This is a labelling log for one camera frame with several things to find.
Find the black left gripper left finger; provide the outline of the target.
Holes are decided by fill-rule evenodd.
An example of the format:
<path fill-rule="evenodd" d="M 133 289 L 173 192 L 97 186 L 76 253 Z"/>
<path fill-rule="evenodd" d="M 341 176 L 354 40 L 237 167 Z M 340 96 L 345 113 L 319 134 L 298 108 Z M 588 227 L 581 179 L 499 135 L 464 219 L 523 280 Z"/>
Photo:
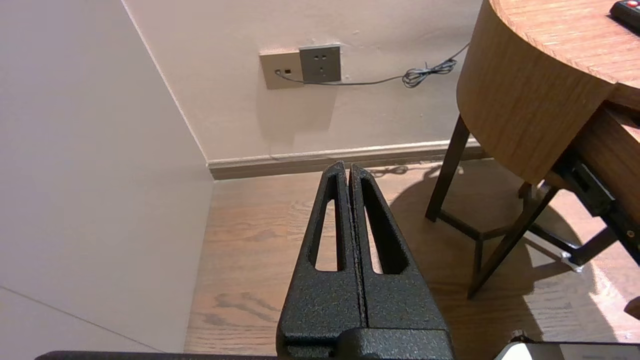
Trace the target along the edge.
<path fill-rule="evenodd" d="M 336 271 L 316 268 L 323 224 L 334 202 Z M 361 260 L 354 233 L 345 164 L 320 177 L 285 303 L 276 328 L 279 357 L 335 357 L 342 333 L 365 324 Z"/>

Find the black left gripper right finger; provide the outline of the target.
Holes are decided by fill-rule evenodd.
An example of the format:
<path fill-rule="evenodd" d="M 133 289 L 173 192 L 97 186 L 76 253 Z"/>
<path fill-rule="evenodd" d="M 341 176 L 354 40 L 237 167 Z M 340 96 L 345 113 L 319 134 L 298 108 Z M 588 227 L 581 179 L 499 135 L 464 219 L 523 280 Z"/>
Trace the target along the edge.
<path fill-rule="evenodd" d="M 375 178 L 350 167 L 350 212 L 365 326 L 445 330 L 446 322 Z"/>

